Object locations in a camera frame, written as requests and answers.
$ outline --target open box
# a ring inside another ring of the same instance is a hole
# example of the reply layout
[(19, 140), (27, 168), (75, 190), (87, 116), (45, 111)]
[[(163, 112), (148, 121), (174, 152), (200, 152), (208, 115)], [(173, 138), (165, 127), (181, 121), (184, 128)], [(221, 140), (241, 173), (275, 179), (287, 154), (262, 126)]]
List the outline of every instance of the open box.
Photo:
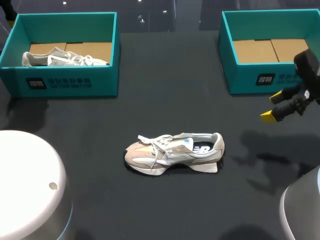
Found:
[(218, 48), (230, 94), (296, 85), (294, 56), (308, 47), (320, 59), (318, 9), (222, 12)]
[[(0, 57), (0, 78), (12, 97), (116, 96), (117, 21), (116, 12), (19, 14)], [(22, 66), (24, 52), (47, 54), (53, 47), (109, 65)]]

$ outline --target shoe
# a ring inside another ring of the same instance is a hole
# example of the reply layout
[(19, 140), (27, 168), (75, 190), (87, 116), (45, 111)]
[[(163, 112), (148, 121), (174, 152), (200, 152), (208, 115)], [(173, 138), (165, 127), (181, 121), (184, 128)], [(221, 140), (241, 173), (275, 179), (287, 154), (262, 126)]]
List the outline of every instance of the shoe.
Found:
[(170, 166), (184, 164), (204, 173), (217, 173), (218, 161), (225, 151), (219, 133), (181, 133), (157, 138), (138, 136), (140, 141), (124, 151), (125, 162), (147, 175), (161, 175)]
[(63, 51), (55, 47), (48, 54), (32, 54), (25, 52), (22, 56), (22, 66), (105, 66), (106, 61), (92, 58), (90, 55), (81, 56), (71, 51)]

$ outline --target shoe heel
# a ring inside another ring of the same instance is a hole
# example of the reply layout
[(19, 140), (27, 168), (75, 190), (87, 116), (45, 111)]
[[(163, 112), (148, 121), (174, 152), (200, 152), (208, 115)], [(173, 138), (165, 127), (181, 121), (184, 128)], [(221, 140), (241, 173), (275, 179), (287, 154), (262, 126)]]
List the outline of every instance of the shoe heel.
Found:
[(203, 173), (217, 173), (223, 166), (223, 160), (220, 159), (217, 162), (207, 163), (207, 164), (186, 164), (189, 168)]

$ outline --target white sneaker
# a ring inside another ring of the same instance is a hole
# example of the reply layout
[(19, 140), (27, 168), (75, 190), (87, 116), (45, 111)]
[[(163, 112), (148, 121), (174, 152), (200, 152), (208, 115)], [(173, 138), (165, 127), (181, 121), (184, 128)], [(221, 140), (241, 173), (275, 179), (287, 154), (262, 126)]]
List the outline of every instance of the white sneaker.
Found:
[(216, 173), (225, 151), (219, 133), (181, 133), (151, 139), (138, 136), (138, 139), (124, 151), (124, 160), (131, 168), (148, 175), (161, 175), (174, 164)]
[(63, 51), (55, 47), (47, 54), (32, 54), (25, 52), (22, 56), (22, 66), (103, 66), (106, 61), (92, 58), (90, 55), (81, 56), (71, 51)]

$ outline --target shoelace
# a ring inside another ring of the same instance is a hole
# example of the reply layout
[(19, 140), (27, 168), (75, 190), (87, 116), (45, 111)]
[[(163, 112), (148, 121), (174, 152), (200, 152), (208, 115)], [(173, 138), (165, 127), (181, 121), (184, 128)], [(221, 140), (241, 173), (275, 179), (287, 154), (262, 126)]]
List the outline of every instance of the shoelace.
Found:
[(68, 60), (72, 61), (73, 63), (80, 63), (80, 66), (87, 65), (92, 66), (94, 64), (93, 58), (90, 55), (81, 56), (75, 54), (72, 51), (67, 52)]
[(166, 147), (168, 143), (172, 140), (171, 135), (161, 135), (157, 138), (146, 138), (144, 136), (138, 136), (138, 139), (146, 145), (151, 145), (150, 153), (152, 155), (155, 155), (154, 162), (151, 166), (151, 169), (155, 166), (157, 160), (158, 160), (158, 153), (162, 152), (166, 155), (169, 155), (171, 151), (167, 151)]

